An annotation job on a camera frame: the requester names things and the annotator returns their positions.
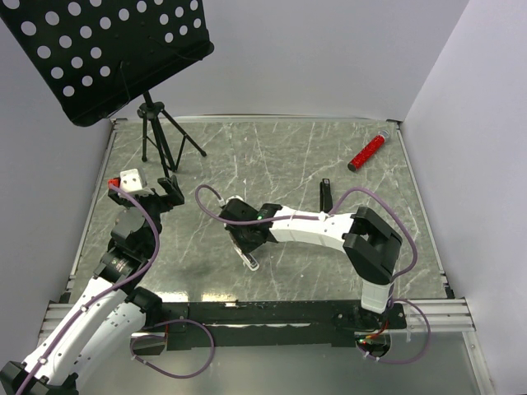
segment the white wall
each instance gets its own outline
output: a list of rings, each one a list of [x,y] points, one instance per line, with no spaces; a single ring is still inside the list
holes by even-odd
[[[173,115],[404,119],[467,2],[204,0],[215,52],[152,94]]]
[[[471,0],[403,123],[501,394],[527,393],[527,2]]]
[[[1,21],[0,54],[2,367],[35,348],[66,285],[110,122],[74,127]]]

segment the music stand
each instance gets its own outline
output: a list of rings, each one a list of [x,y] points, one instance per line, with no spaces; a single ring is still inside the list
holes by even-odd
[[[186,140],[206,155],[148,92],[214,50],[202,0],[0,0],[0,17],[74,124],[90,126],[143,95],[143,160],[147,140],[166,177]],[[183,134],[176,162],[159,114]],[[156,142],[145,133],[148,121]]]

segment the table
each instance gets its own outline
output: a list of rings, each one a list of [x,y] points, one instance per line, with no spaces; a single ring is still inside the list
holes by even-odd
[[[276,202],[305,211],[319,210],[319,182],[332,183],[333,200],[351,186],[378,193],[395,209],[416,240],[417,266],[395,283],[394,294],[410,299],[445,298],[444,281],[396,123],[366,120],[217,119],[186,122],[183,127],[208,153],[203,158],[190,145],[177,173],[185,204],[162,216],[161,252],[141,286],[165,302],[234,300],[360,299],[361,281],[348,258],[320,246],[265,244],[254,252],[260,269],[251,272],[232,248],[223,225],[201,212],[194,201],[200,184],[217,188],[224,198],[240,195],[260,207]],[[163,123],[177,153],[181,135]],[[359,171],[347,163],[380,131],[390,139]],[[159,157],[149,146],[141,162],[142,125],[118,121],[110,157],[77,263],[70,303],[86,286],[110,238],[119,208],[107,198],[106,180],[119,171],[141,166],[149,184],[162,176]],[[203,191],[208,207],[219,213],[217,200]],[[396,224],[373,199],[352,194],[341,212],[372,207],[391,226]],[[412,253],[404,242],[396,270]]]

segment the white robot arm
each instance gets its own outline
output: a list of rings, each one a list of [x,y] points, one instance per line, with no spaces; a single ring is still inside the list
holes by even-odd
[[[129,200],[110,189],[109,197],[126,209],[118,214],[108,251],[78,302],[45,342],[22,363],[9,362],[0,371],[7,395],[78,394],[120,339],[130,337],[145,324],[158,322],[161,298],[137,284],[144,275],[141,269],[156,247],[151,226],[161,232],[161,213],[183,204],[184,197],[175,176],[157,181],[166,195],[147,188],[139,169],[126,170],[118,179],[109,181],[133,195],[152,224]]]
[[[221,218],[230,221],[258,221],[284,216],[291,219],[257,225],[226,225],[236,252],[250,270],[259,267],[251,252],[268,241],[300,241],[337,249],[348,256],[362,278],[362,308],[378,314],[385,311],[402,243],[401,236],[391,226],[367,207],[359,207],[355,214],[336,216],[269,203],[258,211],[240,197],[227,199],[220,214]],[[299,219],[299,216],[310,219]]]

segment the tripod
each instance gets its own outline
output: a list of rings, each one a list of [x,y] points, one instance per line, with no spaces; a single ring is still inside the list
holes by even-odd
[[[151,142],[152,145],[159,152],[159,157],[161,158],[161,165],[163,166],[163,172],[165,173],[165,177],[169,177],[168,170],[175,172],[180,166],[184,143],[187,140],[189,140],[190,144],[196,147],[196,149],[199,151],[201,156],[207,156],[207,152],[205,152],[203,148],[200,147],[198,143],[196,143],[192,139],[192,137],[189,136],[188,133],[170,116],[170,114],[166,112],[165,105],[163,103],[161,103],[160,101],[157,101],[156,103],[154,103],[152,101],[152,97],[150,96],[150,92],[148,91],[144,93],[142,97],[144,97],[145,102],[139,106],[138,115],[139,115],[139,118],[142,119],[142,157],[141,157],[141,160],[143,162],[146,162],[148,160],[147,141]],[[174,158],[172,157],[172,153],[170,152],[170,148],[168,147],[168,142],[166,141],[165,133],[163,132],[161,122],[159,121],[159,114],[165,115],[166,118],[170,121],[170,123],[172,123],[175,126],[175,128],[178,129],[183,135],[183,140],[181,141],[181,145],[180,145],[180,152],[178,153],[178,158],[175,163],[174,163]],[[153,142],[152,139],[147,135],[148,121],[150,121],[150,124],[152,125],[152,131],[153,131],[154,139],[156,140],[156,142]]]

